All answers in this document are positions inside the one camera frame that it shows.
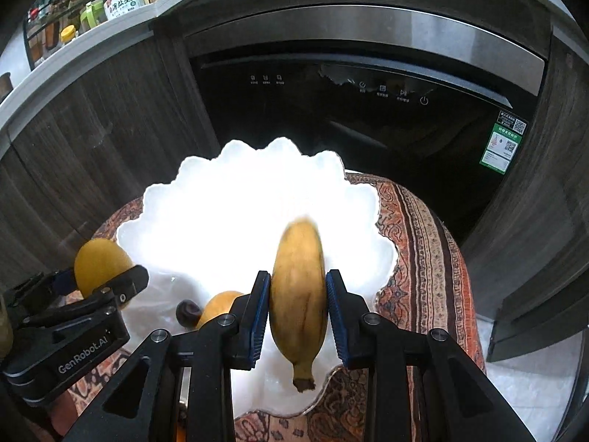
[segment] screw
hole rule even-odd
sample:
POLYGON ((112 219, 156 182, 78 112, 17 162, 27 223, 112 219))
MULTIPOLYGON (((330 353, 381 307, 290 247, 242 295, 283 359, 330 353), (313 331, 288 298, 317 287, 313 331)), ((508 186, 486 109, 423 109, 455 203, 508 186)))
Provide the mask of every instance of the screw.
POLYGON ((432 329, 430 334, 435 341, 444 342, 446 339, 448 339, 448 333, 439 327, 432 329))
POLYGON ((378 326, 381 323, 381 317, 376 312, 364 314, 364 322, 371 326, 378 326))
POLYGON ((217 322, 220 326, 231 326, 235 322, 235 316, 233 314, 221 314, 217 322))
POLYGON ((153 342, 165 341, 168 338, 168 331, 165 329, 156 329, 151 333, 149 338, 153 342))

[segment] paisley pattern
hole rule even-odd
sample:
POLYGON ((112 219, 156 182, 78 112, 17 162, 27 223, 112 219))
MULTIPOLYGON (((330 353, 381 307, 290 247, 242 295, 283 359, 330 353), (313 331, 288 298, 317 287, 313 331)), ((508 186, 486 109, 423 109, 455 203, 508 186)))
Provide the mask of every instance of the paisley pattern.
MULTIPOLYGON (((381 198, 379 231, 398 250, 395 273, 376 295, 376 310, 402 329, 425 333, 444 327, 458 344, 485 370, 476 329, 475 310, 466 265, 458 245, 425 203, 410 191, 385 178, 347 174, 352 184, 374 186, 381 198)), ((123 222, 138 218, 142 201, 137 199, 118 210, 95 237, 115 239, 123 222)), ((70 389, 81 412, 102 385, 126 360, 119 351, 70 389)), ((416 409, 419 379, 408 368, 412 435, 420 441, 416 409)), ((323 396, 308 412, 278 417, 255 411, 236 418, 238 442, 361 442, 366 418, 367 370, 335 369, 323 396)))

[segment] white floor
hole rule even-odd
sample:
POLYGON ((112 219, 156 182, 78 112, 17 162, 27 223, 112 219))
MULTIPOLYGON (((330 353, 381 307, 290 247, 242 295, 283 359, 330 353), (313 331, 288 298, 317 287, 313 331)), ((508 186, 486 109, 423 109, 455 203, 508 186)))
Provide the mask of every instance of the white floor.
MULTIPOLYGON (((493 325, 477 319, 485 357, 493 325)), ((532 354, 490 364, 487 376, 537 442, 551 442, 567 407, 581 352, 581 333, 532 354)))

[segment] fruit bowl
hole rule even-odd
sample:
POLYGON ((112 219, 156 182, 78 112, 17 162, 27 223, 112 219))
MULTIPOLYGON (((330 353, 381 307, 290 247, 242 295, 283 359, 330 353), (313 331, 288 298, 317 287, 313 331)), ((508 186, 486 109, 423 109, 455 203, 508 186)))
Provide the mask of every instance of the fruit bowl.
MULTIPOLYGON (((160 327, 185 332, 175 316, 182 299, 204 307, 223 291, 247 294, 258 270, 272 273, 282 232, 302 216, 317 225, 325 270, 339 269, 347 289, 373 309, 398 257, 375 225, 379 211, 376 189, 349 183, 336 153, 305 156, 286 138, 263 150, 230 141, 213 160, 186 158, 172 183, 146 189, 141 216, 117 231, 119 245, 149 271, 148 288, 123 310, 131 335, 126 348, 134 350, 160 327)), ((339 364, 328 326, 313 364, 316 389, 298 393, 292 365, 268 326, 256 368, 232 371, 234 414, 302 413, 319 400, 339 364)))

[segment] dark purple fruit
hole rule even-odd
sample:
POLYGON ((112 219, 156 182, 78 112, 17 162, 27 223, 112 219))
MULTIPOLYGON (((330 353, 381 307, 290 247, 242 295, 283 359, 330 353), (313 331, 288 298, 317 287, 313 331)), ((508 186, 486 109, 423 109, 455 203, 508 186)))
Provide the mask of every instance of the dark purple fruit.
POLYGON ((176 320, 182 327, 187 329, 194 329, 201 315, 200 307, 190 299, 185 299, 176 306, 176 320))

